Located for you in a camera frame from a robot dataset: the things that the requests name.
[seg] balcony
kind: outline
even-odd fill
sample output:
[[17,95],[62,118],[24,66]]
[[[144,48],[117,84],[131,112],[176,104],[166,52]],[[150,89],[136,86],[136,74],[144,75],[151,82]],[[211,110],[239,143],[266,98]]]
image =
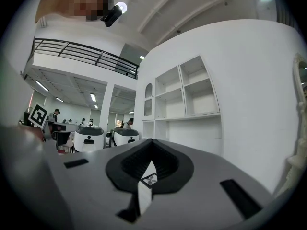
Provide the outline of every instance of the balcony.
[[139,65],[98,48],[57,39],[36,38],[34,53],[81,61],[137,79]]

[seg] black hair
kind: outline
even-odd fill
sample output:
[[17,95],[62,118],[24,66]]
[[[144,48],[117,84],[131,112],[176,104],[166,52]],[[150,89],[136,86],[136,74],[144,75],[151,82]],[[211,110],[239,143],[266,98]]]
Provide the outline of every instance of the black hair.
[[91,15],[86,16],[87,21],[97,21],[101,19],[113,7],[113,0],[102,0],[102,9],[92,10]]

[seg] white ornate frame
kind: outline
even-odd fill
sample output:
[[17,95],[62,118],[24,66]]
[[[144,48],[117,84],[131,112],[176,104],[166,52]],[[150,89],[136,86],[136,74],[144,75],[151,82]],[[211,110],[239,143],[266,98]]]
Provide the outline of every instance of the white ornate frame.
[[305,61],[305,59],[300,54],[296,54],[293,64],[293,73],[294,73],[295,87],[297,89],[298,98],[299,98],[298,110],[302,118],[301,127],[300,127],[300,137],[297,142],[296,155],[287,159],[287,162],[292,166],[287,175],[286,182],[284,183],[284,185],[282,186],[277,195],[280,195],[282,192],[295,186],[298,183],[307,165],[307,103],[304,96],[303,88],[301,85],[301,79],[299,76],[299,70],[298,70],[299,64],[301,62],[305,62],[307,64],[307,61]]

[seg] black lid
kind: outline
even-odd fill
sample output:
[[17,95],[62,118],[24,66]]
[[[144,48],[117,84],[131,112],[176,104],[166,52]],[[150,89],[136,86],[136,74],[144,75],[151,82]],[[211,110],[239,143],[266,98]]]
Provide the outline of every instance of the black lid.
[[104,133],[103,129],[101,127],[87,127],[87,126],[80,126],[77,130],[77,133],[82,135],[89,135],[89,136],[99,136]]
[[139,132],[135,129],[129,129],[129,128],[115,128],[112,129],[112,131],[120,134],[121,136],[138,136]]

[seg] balcony railing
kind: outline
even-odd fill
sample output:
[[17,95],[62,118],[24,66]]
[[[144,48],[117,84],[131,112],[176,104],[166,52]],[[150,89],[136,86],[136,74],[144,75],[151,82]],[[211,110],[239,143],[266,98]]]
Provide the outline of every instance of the balcony railing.
[[139,65],[104,50],[69,41],[36,38],[34,53],[82,61],[137,79]]

